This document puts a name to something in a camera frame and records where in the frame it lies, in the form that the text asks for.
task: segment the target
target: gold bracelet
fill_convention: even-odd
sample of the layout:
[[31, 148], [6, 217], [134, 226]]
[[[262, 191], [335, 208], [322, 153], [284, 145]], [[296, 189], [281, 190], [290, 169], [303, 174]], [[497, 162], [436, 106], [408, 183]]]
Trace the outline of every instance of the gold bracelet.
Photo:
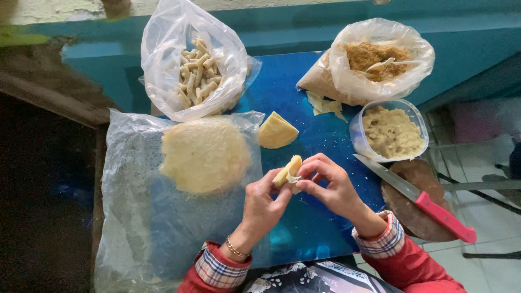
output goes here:
[[226, 246], [228, 246], [228, 248], [231, 250], [231, 252], [233, 252], [233, 254], [236, 254], [241, 258], [245, 258], [250, 255], [249, 253], [244, 254], [244, 253], [239, 252], [239, 250], [235, 249], [235, 247], [233, 247], [230, 243], [230, 235], [228, 235], [228, 237], [226, 237]]

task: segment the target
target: blue wall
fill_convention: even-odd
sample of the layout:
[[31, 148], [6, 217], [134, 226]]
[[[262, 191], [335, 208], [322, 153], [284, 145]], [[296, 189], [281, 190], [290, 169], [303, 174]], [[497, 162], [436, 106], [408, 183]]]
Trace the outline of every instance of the blue wall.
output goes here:
[[[521, 2], [512, 0], [392, 0], [386, 5], [355, 1], [211, 13], [233, 28], [254, 56], [325, 50], [344, 26], [373, 17], [410, 25], [436, 52], [431, 76], [407, 97], [418, 105], [519, 51], [520, 10]], [[146, 94], [129, 78], [140, 66], [147, 21], [46, 23], [31, 30], [76, 36], [80, 42], [67, 48], [66, 63], [101, 84], [124, 110], [146, 112]]]

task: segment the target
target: clear plastic container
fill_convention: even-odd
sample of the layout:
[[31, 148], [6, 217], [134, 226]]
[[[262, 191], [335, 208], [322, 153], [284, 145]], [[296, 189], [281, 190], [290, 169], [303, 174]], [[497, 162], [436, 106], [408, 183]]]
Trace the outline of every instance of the clear plastic container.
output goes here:
[[[364, 116], [365, 110], [368, 108], [382, 106], [385, 109], [393, 110], [393, 109], [402, 109], [408, 114], [411, 122], [420, 127], [420, 137], [425, 141], [425, 145], [423, 149], [415, 154], [414, 156], [407, 157], [399, 157], [399, 158], [385, 158], [381, 155], [377, 154], [373, 151], [373, 149], [369, 146], [367, 142], [367, 138], [365, 136], [364, 126], [362, 124], [362, 116]], [[403, 161], [403, 160], [412, 160], [415, 157], [423, 154], [429, 145], [429, 134], [427, 133], [427, 128], [425, 127], [425, 122], [418, 111], [418, 109], [411, 103], [403, 99], [397, 100], [387, 100], [387, 101], [373, 101], [365, 105], [362, 110], [353, 117], [351, 123], [349, 125], [349, 134], [351, 135], [351, 142], [355, 148], [356, 153], [366, 156], [369, 159], [378, 162], [395, 162], [395, 161]]]

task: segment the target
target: knife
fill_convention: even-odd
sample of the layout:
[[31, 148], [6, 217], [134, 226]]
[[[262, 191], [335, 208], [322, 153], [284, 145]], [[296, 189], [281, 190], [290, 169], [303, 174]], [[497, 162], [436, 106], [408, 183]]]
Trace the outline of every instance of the knife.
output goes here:
[[414, 187], [412, 184], [375, 161], [362, 155], [353, 155], [376, 173], [376, 175], [380, 176], [383, 180], [392, 185], [392, 187], [396, 188], [401, 194], [414, 202], [422, 211], [452, 231], [452, 233], [454, 233], [459, 239], [467, 243], [476, 243], [476, 231], [474, 231], [472, 227], [465, 227], [455, 216], [439, 205], [433, 203], [430, 200], [428, 193], [420, 191], [418, 188]]

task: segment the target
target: white plastic spoon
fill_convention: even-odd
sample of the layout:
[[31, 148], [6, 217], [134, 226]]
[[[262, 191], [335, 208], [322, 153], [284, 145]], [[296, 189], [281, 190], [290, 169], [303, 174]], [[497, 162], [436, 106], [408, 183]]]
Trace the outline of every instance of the white plastic spoon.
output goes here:
[[376, 67], [388, 65], [390, 63], [395, 64], [395, 65], [421, 63], [421, 60], [398, 61], [398, 62], [394, 62], [394, 60], [395, 60], [395, 58], [391, 57], [391, 58], [385, 60], [384, 62], [375, 63], [375, 64], [371, 65], [367, 70], [365, 70], [365, 72], [368, 72], [371, 69], [375, 69]]

